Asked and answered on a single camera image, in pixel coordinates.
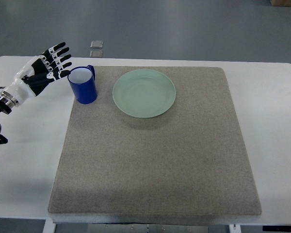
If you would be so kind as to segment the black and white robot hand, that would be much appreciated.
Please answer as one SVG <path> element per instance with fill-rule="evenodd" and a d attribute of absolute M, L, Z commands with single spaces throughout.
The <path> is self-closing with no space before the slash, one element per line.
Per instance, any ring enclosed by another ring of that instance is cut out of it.
<path fill-rule="evenodd" d="M 33 57 L 15 76 L 1 95 L 15 105 L 29 97 L 38 96 L 50 83 L 70 74 L 71 55 L 65 42 L 57 44 Z"/>

